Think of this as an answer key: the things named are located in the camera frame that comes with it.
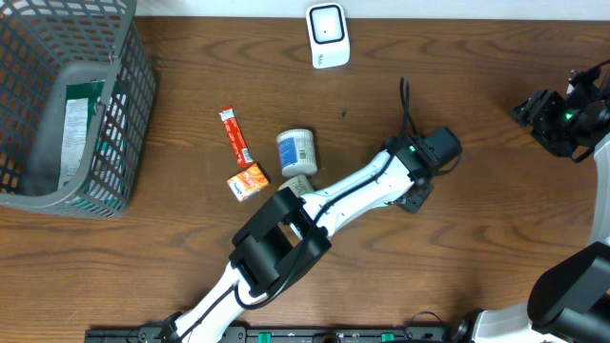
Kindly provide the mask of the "green lid jar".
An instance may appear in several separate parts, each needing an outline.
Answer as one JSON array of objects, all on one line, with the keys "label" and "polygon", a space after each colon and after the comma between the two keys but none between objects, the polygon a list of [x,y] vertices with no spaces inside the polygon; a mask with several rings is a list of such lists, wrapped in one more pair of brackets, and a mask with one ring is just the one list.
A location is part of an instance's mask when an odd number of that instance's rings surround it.
[{"label": "green lid jar", "polygon": [[315,191],[314,187],[309,182],[309,179],[303,174],[288,179],[282,185],[280,185],[278,189],[280,191],[284,189],[290,189],[297,197],[300,197],[305,193]]}]

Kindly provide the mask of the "white jar blue label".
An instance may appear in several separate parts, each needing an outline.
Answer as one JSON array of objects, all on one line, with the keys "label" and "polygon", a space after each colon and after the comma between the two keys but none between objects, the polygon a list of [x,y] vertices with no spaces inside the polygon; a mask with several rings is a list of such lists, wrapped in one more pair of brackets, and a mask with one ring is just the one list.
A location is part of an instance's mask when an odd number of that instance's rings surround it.
[{"label": "white jar blue label", "polygon": [[281,173],[286,178],[311,176],[317,172],[314,134],[292,129],[276,137]]}]

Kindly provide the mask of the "orange small box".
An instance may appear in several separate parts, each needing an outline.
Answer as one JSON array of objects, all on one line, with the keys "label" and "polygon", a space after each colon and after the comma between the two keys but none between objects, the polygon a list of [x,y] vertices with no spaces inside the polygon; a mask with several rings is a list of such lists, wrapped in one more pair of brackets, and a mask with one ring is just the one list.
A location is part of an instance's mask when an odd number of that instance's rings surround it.
[{"label": "orange small box", "polygon": [[252,164],[228,179],[227,184],[234,197],[239,202],[244,202],[269,186],[270,181],[257,164]]}]

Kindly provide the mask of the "red white small packet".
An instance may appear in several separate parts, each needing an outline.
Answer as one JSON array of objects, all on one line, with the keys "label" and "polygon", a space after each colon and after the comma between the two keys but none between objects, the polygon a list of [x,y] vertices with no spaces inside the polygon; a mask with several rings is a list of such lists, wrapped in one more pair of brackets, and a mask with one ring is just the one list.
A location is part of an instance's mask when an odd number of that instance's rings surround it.
[{"label": "red white small packet", "polygon": [[230,140],[238,167],[242,170],[249,168],[254,160],[235,117],[234,108],[226,107],[219,113],[219,116]]}]

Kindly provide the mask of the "green white package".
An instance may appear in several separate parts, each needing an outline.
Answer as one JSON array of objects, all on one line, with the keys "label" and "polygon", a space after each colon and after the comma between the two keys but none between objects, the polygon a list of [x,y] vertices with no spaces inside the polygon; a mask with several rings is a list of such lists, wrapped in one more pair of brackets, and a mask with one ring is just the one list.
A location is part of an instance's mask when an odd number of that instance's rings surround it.
[{"label": "green white package", "polygon": [[65,117],[57,189],[66,186],[80,167],[96,105],[104,88],[103,80],[67,86]]}]

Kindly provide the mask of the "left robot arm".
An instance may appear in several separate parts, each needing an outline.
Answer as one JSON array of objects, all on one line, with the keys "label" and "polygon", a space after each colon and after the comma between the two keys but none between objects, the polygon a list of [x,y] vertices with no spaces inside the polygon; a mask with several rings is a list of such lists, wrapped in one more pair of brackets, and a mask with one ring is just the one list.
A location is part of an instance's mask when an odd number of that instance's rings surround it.
[{"label": "left robot arm", "polygon": [[431,180],[449,172],[462,153],[446,127],[429,136],[392,137],[363,169],[317,192],[283,189],[233,238],[223,275],[190,311],[165,320],[163,342],[217,342],[244,311],[274,301],[332,247],[345,225],[375,208],[396,205],[415,213]]}]

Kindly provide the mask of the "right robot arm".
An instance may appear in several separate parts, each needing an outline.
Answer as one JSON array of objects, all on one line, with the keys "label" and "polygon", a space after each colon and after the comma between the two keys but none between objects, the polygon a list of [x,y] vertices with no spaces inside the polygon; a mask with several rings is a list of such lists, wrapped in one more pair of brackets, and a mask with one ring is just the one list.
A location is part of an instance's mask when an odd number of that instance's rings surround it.
[{"label": "right robot arm", "polygon": [[528,299],[482,310],[466,342],[606,342],[609,339],[609,70],[572,71],[565,91],[541,90],[509,111],[549,153],[594,162],[592,223],[580,247],[544,272]]}]

